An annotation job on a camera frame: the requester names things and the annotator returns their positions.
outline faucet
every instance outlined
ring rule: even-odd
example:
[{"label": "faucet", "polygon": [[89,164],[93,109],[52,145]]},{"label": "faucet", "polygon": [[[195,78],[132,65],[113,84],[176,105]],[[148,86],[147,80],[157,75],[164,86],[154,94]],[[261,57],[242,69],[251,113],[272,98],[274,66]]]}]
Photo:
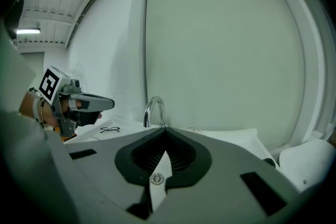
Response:
[{"label": "faucet", "polygon": [[153,110],[153,107],[155,104],[159,105],[159,112],[160,112],[160,125],[161,127],[166,127],[166,120],[164,118],[164,105],[163,100],[158,97],[154,96],[149,100],[148,104],[146,105],[145,109],[145,116],[143,117],[143,126],[144,127],[150,127],[151,126],[151,112]]}]

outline black grille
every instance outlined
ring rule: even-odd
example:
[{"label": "black grille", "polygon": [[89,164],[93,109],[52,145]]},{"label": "black grille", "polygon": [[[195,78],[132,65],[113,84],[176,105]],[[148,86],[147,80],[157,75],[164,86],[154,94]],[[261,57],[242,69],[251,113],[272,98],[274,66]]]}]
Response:
[{"label": "black grille", "polygon": [[195,160],[196,151],[175,135],[163,132],[132,151],[132,160],[152,174],[164,152],[170,158],[173,175],[188,168]]}]

